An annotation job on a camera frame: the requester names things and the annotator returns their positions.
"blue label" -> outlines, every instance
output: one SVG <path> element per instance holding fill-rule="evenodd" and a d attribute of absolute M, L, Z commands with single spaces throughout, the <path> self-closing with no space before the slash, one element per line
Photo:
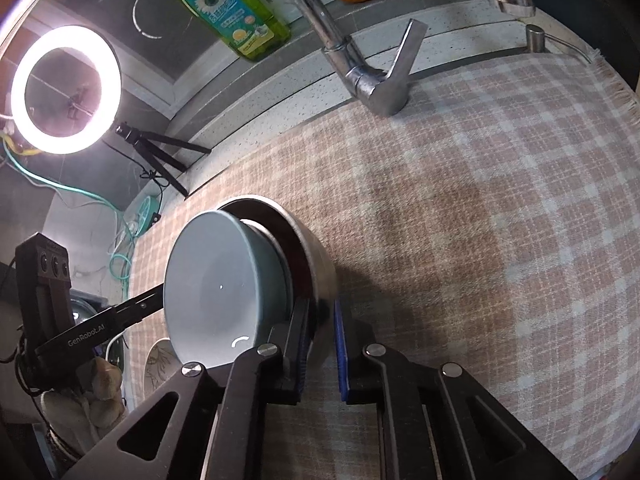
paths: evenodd
<path fill-rule="evenodd" d="M 242 0 L 186 0 L 243 54 L 274 37 L 273 31 Z"/>

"plaid cloth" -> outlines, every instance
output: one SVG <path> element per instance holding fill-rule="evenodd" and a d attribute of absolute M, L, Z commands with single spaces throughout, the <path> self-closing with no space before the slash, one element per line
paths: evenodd
<path fill-rule="evenodd" d="M 244 193 L 324 244 L 340 300 L 413 361 L 462 364 L 577 476 L 640 422 L 638 102 L 598 57 L 521 55 L 420 81 L 398 115 L 354 102 L 232 165 L 138 241 L 137 294 L 178 233 Z M 130 370 L 162 313 L 132 327 Z M 270 406 L 265 478 L 379 476 L 375 408 L 338 396 L 332 360 L 303 402 Z"/>

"gray bowl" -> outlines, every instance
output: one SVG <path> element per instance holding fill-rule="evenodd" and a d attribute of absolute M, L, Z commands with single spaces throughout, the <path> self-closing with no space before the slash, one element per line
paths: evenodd
<path fill-rule="evenodd" d="M 285 320 L 287 285 L 278 254 L 258 232 L 224 211 L 185 225 L 164 276 L 164 316 L 181 362 L 232 362 Z"/>

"green cord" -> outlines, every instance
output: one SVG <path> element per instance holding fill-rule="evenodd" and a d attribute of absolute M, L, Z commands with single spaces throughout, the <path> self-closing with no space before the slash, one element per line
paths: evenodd
<path fill-rule="evenodd" d="M 39 176 L 35 173 L 31 173 L 31 171 L 27 170 L 26 168 L 22 167 L 20 165 L 20 163 L 15 160 L 15 157 L 12 155 L 11 150 L 9 149 L 9 147 L 6 145 L 6 141 L 3 139 L 2 140 L 2 146 L 4 147 L 4 152 L 6 153 L 6 156 L 9 158 L 9 160 L 12 162 L 12 164 L 16 167 L 17 170 L 19 170 L 21 173 L 23 173 L 24 175 L 32 178 L 33 180 L 37 180 L 39 182 L 42 182 L 43 184 L 46 184 L 47 186 L 50 187 L 54 187 L 54 188 L 58 188 L 58 189 L 63 189 L 65 191 L 71 191 L 71 192 L 75 192 L 75 193 L 79 193 L 81 195 L 87 196 L 93 200 L 97 200 L 98 202 L 101 202 L 102 204 L 104 204 L 105 206 L 109 207 L 113 212 L 116 213 L 118 220 L 120 222 L 123 223 L 124 225 L 124 229 L 125 232 L 127 234 L 127 237 L 129 238 L 130 241 L 130 248 L 129 250 L 127 250 L 127 254 L 120 254 L 120 253 L 111 253 L 111 257 L 109 260 L 109 273 L 110 275 L 116 279 L 119 280 L 120 282 L 122 282 L 122 295 L 123 295 L 123 300 L 126 300 L 129 296 L 129 277 L 131 274 L 131 259 L 130 259 L 130 253 L 131 250 L 133 248 L 135 248 L 135 244 L 136 244 L 136 237 L 131 233 L 131 230 L 129 229 L 129 225 L 125 222 L 124 216 L 122 215 L 122 212 L 116 208 L 116 206 L 114 206 L 111 202 L 109 202 L 107 199 L 101 197 L 100 195 L 96 195 L 95 193 L 91 193 L 90 191 L 85 191 L 84 189 L 79 189 L 77 187 L 71 187 L 71 186 L 65 186 L 64 184 L 59 184 L 58 182 L 54 182 L 53 180 L 48 180 L 46 178 L 44 178 L 43 176 Z M 121 259 L 124 261 L 124 265 L 122 266 L 122 270 L 121 275 L 117 276 L 114 272 L 113 272 L 113 267 L 112 264 L 114 262 L 114 260 L 117 259 Z"/>

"bolt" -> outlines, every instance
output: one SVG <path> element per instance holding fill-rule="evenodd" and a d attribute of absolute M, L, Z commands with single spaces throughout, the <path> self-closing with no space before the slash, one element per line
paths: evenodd
<path fill-rule="evenodd" d="M 442 365 L 442 374 L 447 377 L 460 377 L 462 375 L 462 366 L 458 363 L 446 363 Z"/>
<path fill-rule="evenodd" d="M 270 357 L 272 355 L 276 355 L 278 353 L 278 347 L 273 343 L 265 343 L 264 345 L 258 346 L 258 354 L 262 357 Z"/>
<path fill-rule="evenodd" d="M 185 377 L 197 377 L 202 373 L 202 365 L 200 363 L 187 363 L 182 366 L 182 374 Z"/>
<path fill-rule="evenodd" d="M 379 343 L 373 343 L 367 346 L 365 352 L 371 357 L 380 357 L 386 354 L 386 348 Z"/>

